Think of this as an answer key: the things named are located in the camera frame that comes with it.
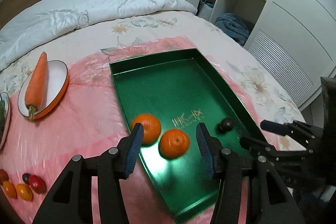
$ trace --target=white wardrobe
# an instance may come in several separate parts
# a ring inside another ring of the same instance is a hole
[[[255,24],[244,48],[300,110],[320,94],[321,76],[335,76],[336,0],[215,0],[209,21],[223,13]]]

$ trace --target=carrot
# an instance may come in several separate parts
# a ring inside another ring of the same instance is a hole
[[[31,122],[34,120],[35,113],[38,112],[42,107],[45,95],[47,68],[47,54],[42,52],[35,70],[33,71],[25,94],[25,105],[29,111],[28,119]]]

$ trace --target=cherry tomato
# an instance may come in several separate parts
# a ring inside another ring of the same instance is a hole
[[[9,180],[7,172],[3,169],[0,169],[0,184],[2,185],[3,182],[7,180]]]
[[[9,181],[3,182],[3,191],[9,198],[16,198],[16,190],[13,184],[11,184]]]
[[[29,176],[29,185],[30,187],[38,194],[43,194],[47,191],[47,186],[42,178],[36,175]]]
[[[27,186],[26,184],[23,184],[23,183],[18,184],[16,186],[16,191],[17,191],[17,195],[23,200],[26,200],[26,201],[33,200],[33,193],[31,189],[29,188],[29,186]]]
[[[23,174],[22,175],[23,182],[26,183],[26,184],[29,184],[29,181],[28,181],[29,177],[30,177],[30,174],[28,174],[28,173]]]

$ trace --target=white plate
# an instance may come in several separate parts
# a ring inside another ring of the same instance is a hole
[[[0,94],[0,100],[5,101],[5,111],[6,111],[6,121],[5,121],[5,128],[2,134],[1,142],[0,142],[0,149],[5,144],[8,128],[9,128],[9,121],[11,120],[11,104],[9,102],[9,96],[6,92]]]
[[[35,113],[36,118],[39,118],[41,116],[38,115],[39,113],[43,114],[42,116],[44,116],[45,114],[50,112],[53,107],[55,107],[55,105],[52,104],[53,101],[61,91],[64,92],[64,89],[66,88],[65,85],[68,84],[68,68],[64,62],[59,60],[53,60],[49,61],[47,64],[48,64],[47,80],[46,80],[47,89],[42,107],[38,112]],[[23,83],[17,100],[18,109],[24,117],[29,116],[28,109],[25,105],[25,94],[32,75],[33,73],[31,73],[26,79],[26,81]]]

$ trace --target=folded blanket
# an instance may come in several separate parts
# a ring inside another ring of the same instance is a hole
[[[196,8],[186,0],[41,0],[0,30],[0,71],[32,49],[98,22]]]
[[[253,28],[251,22],[245,21],[231,13],[218,17],[215,25],[229,37],[233,38],[240,46],[244,46]]]

